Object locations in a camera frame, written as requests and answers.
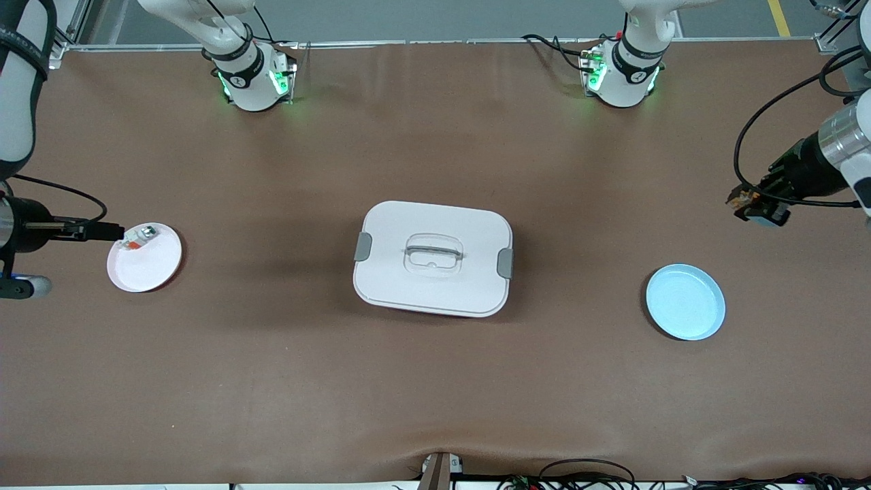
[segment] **brown tabletop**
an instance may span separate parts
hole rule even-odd
[[[434,450],[469,473],[600,457],[647,480],[867,474],[861,212],[796,209],[770,229],[723,204],[738,130],[824,58],[809,41],[685,43],[667,62],[618,110],[528,45],[311,51],[293,105],[244,113],[195,52],[68,55],[24,173],[95,194],[112,221],[175,227],[187,260],[133,295],[106,276],[108,243],[19,257],[55,290],[2,303],[0,484],[404,479]],[[773,109],[747,173],[840,104],[815,86]],[[357,297],[357,232],[386,200],[502,214],[504,309]],[[722,287],[714,337],[645,319],[645,280],[672,262]]]

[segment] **plate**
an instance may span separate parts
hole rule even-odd
[[[121,247],[119,240],[112,244],[106,259],[109,279],[119,289],[130,293],[144,293],[159,288],[172,279],[181,265],[179,234],[160,223],[143,223],[131,229],[147,226],[157,229],[157,236],[136,250]]]
[[[647,283],[647,310],[669,335],[708,338],[726,319],[726,299],[704,270],[676,263],[656,271]]]

